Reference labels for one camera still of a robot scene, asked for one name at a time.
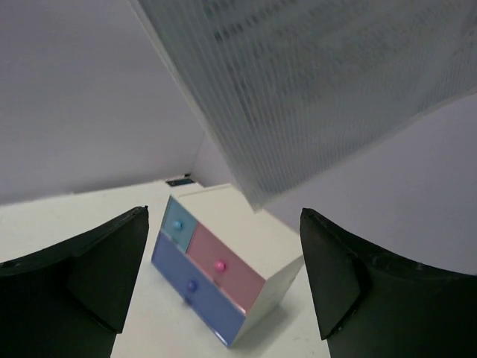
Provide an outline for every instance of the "blue knob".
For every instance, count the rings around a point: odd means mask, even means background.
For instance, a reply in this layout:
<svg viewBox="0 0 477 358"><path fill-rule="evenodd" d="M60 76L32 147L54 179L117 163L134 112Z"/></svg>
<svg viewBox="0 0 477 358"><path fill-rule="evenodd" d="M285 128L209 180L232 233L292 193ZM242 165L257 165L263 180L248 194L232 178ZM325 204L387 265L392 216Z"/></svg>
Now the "blue knob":
<svg viewBox="0 0 477 358"><path fill-rule="evenodd" d="M175 230L177 230L177 231L181 231L182 228L183 228L183 224L182 224L182 222L179 221L179 220L176 220L175 222L173 222L173 223L172 223L172 226L173 226L173 228L174 228Z"/></svg>
<svg viewBox="0 0 477 358"><path fill-rule="evenodd" d="M189 283L187 283L187 291L189 292L197 291L197 287L197 282L195 282L194 280L190 280Z"/></svg>

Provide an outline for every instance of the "drawer front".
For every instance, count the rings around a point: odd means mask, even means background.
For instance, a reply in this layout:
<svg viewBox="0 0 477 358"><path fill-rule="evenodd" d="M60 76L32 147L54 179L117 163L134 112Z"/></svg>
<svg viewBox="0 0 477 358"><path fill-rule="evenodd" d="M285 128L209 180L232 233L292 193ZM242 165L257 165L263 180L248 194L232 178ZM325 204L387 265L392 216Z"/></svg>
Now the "drawer front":
<svg viewBox="0 0 477 358"><path fill-rule="evenodd" d="M265 280L201 223L187 255L245 312L252 308Z"/></svg>
<svg viewBox="0 0 477 358"><path fill-rule="evenodd" d="M182 252L186 252L196 225L195 218L170 197L161 228Z"/></svg>
<svg viewBox="0 0 477 358"><path fill-rule="evenodd" d="M218 338L231 345L245 317L163 233L152 263Z"/></svg>

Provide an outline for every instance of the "small chest of drawers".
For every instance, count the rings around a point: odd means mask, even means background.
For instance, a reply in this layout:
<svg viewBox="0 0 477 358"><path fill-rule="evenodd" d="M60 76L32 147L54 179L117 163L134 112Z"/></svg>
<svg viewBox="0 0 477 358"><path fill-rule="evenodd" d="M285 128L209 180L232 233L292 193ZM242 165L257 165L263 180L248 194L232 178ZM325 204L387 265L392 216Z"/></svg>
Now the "small chest of drawers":
<svg viewBox="0 0 477 358"><path fill-rule="evenodd" d="M152 263L231 346L282 300L303 256L294 231L228 184L169 198Z"/></svg>

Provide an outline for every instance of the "drawer knob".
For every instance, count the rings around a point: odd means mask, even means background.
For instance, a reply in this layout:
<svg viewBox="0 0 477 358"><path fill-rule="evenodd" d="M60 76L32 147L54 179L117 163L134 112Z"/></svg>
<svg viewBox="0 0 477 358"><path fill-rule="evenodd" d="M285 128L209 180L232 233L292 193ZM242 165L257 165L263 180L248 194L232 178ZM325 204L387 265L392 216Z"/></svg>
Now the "drawer knob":
<svg viewBox="0 0 477 358"><path fill-rule="evenodd" d="M194 281L194 280L190 280L188 283L187 283L187 291L189 292L195 292L197 291L197 282Z"/></svg>
<svg viewBox="0 0 477 358"><path fill-rule="evenodd" d="M225 272L225 270L227 270L227 264L225 261L219 260L214 264L214 269L220 273Z"/></svg>
<svg viewBox="0 0 477 358"><path fill-rule="evenodd" d="M181 220L176 220L175 222L172 223L172 227L177 230L177 231L181 231L182 228L183 228L183 223L181 222Z"/></svg>

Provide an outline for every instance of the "table surface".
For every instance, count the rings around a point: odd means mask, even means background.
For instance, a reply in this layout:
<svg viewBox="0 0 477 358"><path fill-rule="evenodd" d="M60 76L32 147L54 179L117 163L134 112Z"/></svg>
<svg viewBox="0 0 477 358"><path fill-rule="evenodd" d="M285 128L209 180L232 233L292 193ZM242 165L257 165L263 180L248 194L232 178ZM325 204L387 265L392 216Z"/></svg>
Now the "table surface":
<svg viewBox="0 0 477 358"><path fill-rule="evenodd" d="M123 334L112 358L329 357L320 340L305 268L276 308L233 349L225 348L151 265L171 192L162 181L0 207L0 262L90 230L135 206L149 206L149 235Z"/></svg>

